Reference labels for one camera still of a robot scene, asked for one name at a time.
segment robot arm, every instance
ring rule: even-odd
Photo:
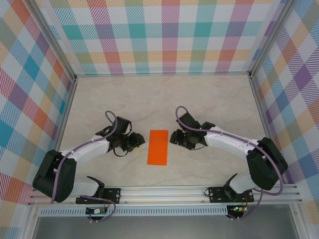
[[[135,132],[131,133],[131,125],[129,120],[117,117],[116,130],[108,138],[104,138],[104,136],[114,129],[115,124],[97,132],[96,135],[88,141],[91,141],[91,143],[82,146],[76,151],[74,151],[73,148],[62,152],[50,150],[46,153],[33,180],[33,187],[52,198],[56,170],[62,158],[71,152],[61,166],[54,200],[60,203],[68,197],[80,195],[102,198],[104,183],[89,176],[83,179],[76,178],[76,169],[94,157],[115,150],[117,147],[120,147],[128,153],[145,143],[142,135]]]
[[[171,143],[183,146],[189,150],[194,150],[197,143],[204,146],[219,147],[244,160],[246,159],[249,173],[242,175],[235,174],[224,185],[224,194],[230,201],[236,195],[256,187],[271,190],[279,180],[271,163],[265,158],[264,154],[252,145],[262,148],[270,155],[281,175],[288,168],[285,159],[269,138],[265,137],[262,140],[243,139],[240,136],[223,131],[212,123],[205,122],[200,125],[188,112],[181,116],[179,120],[190,128],[208,129],[209,132],[189,130],[177,120],[182,130],[178,129],[171,135]]]

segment table surface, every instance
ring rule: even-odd
[[[233,174],[248,171],[245,160],[222,149],[189,151],[171,143],[167,166],[147,165],[150,130],[168,130],[170,137],[178,129],[179,105],[200,123],[247,138],[265,136],[246,75],[95,77],[79,79],[60,149],[73,148],[108,126],[104,113],[111,110],[129,119],[146,143],[125,157],[100,155],[79,167],[77,176],[93,176],[107,186],[223,185]]]

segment gray floor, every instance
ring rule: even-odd
[[[39,218],[33,239],[297,239],[289,206],[263,205],[249,218],[225,216]]]
[[[264,137],[253,94],[245,75],[136,76],[80,78],[61,149],[75,147],[109,125],[106,110],[132,121],[146,143],[126,157],[98,156],[77,171],[108,186],[221,185],[247,163],[218,148],[198,151],[168,144],[167,166],[147,165],[151,129],[178,128],[175,108],[184,105],[200,123],[248,138]]]

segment beige floor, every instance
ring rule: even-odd
[[[175,108],[184,105],[200,123],[261,139],[263,127],[247,76],[128,76],[80,78],[61,149],[90,139],[109,125],[105,110],[132,121],[146,143],[126,157],[98,156],[77,171],[108,186],[220,185],[247,163],[218,148],[198,151],[168,144],[167,166],[147,165],[151,129],[178,128]]]

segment orange rectangle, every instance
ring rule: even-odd
[[[168,130],[151,130],[148,165],[167,165]]]

